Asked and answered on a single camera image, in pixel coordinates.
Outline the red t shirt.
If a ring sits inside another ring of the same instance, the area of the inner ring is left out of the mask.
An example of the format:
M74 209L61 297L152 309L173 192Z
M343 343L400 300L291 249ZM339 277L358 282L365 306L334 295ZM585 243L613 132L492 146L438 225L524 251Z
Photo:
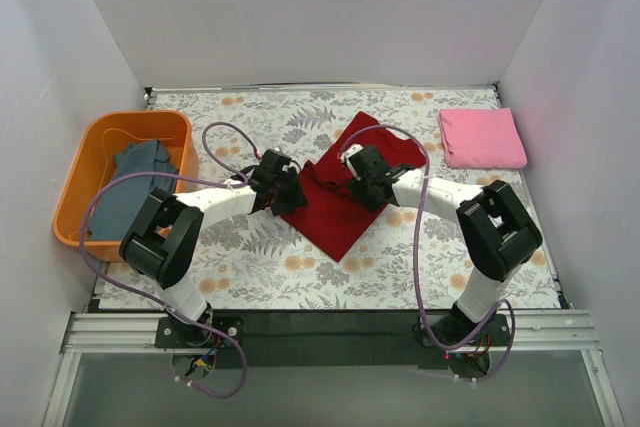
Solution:
M299 181L308 204L282 216L285 222L336 262L345 256L383 211L381 207L367 210L348 189L352 175L340 162L339 154L349 137L357 134L357 143L376 147L392 166L405 163L417 168L425 164L424 155L416 143L402 140L378 125L374 117L364 112L357 113L317 162L304 164Z

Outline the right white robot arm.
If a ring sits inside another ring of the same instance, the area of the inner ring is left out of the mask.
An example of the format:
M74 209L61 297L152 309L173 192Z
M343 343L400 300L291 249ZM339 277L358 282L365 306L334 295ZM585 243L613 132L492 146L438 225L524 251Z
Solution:
M517 270L542 245L542 234L512 187L456 183L429 176L408 164L391 166L373 146L355 144L340 156L352 174L349 189L367 209L389 204L414 208L413 284L422 329L432 345L447 351L475 344L506 301L503 294ZM424 307L419 268L422 214L459 226L473 264L460 297L432 324Z

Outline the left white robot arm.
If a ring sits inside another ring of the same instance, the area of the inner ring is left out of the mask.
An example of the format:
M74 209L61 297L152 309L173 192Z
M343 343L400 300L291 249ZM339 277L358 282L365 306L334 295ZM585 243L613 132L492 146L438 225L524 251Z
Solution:
M210 342L213 310L189 277L203 229L239 215L269 210L275 216L306 207L293 160L273 149L259 163L240 170L221 187L147 196L120 243L119 254L152 281L162 304L179 316L173 332L200 347Z

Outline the floral table cloth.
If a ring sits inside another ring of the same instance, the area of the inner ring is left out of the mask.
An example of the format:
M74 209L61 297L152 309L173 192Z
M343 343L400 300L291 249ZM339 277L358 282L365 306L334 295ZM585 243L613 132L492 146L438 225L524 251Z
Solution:
M444 160L440 110L497 109L491 88L176 91L158 94L151 106L190 120L205 179L221 180L228 166L248 165L253 146L278 148L299 162L317 161L364 112L420 140L433 175L477 185L502 180L528 200L516 171L452 169ZM413 210L390 206L336 262L278 217L238 216L202 232L191 275L217 309L410 309L417 304L415 224ZM450 307L473 268L456 225L422 215L419 268L423 303Z

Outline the folded pink t shirt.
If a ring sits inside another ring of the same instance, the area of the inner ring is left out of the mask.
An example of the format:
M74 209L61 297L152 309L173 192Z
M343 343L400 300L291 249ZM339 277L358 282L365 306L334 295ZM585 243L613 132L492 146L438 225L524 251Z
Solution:
M523 169L528 159L508 108L442 109L444 158L457 169Z

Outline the grey blue t shirt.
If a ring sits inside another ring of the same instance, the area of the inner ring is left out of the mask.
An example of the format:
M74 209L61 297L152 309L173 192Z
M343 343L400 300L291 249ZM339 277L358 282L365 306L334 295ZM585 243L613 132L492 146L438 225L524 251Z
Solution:
M170 153L158 140L130 144L114 155L113 180L140 172L177 174ZM149 193L162 189L175 192L177 180L162 176L141 176L126 180L102 195L89 219L89 238L94 241L121 241Z

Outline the orange plastic tub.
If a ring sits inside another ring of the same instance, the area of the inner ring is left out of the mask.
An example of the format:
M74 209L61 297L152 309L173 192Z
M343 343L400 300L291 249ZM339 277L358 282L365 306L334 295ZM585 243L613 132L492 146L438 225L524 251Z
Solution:
M105 115L86 130L68 175L53 220L57 239L77 248L80 226L96 193L113 180L114 155L130 144L158 140L170 153L177 174L195 178L199 160L191 122L177 111L125 111ZM175 192L192 190L192 183L177 180ZM119 262L120 241L94 241L85 236L86 250L106 262Z

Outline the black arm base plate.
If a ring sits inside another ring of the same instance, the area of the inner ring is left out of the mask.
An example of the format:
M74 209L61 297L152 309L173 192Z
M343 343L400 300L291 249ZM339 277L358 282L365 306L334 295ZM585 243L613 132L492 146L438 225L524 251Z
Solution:
M447 367L414 310L217 310L212 325L240 344L250 367ZM506 347L506 316L495 315L481 332L494 352ZM158 321L154 347L195 355L217 342L206 335L167 315Z

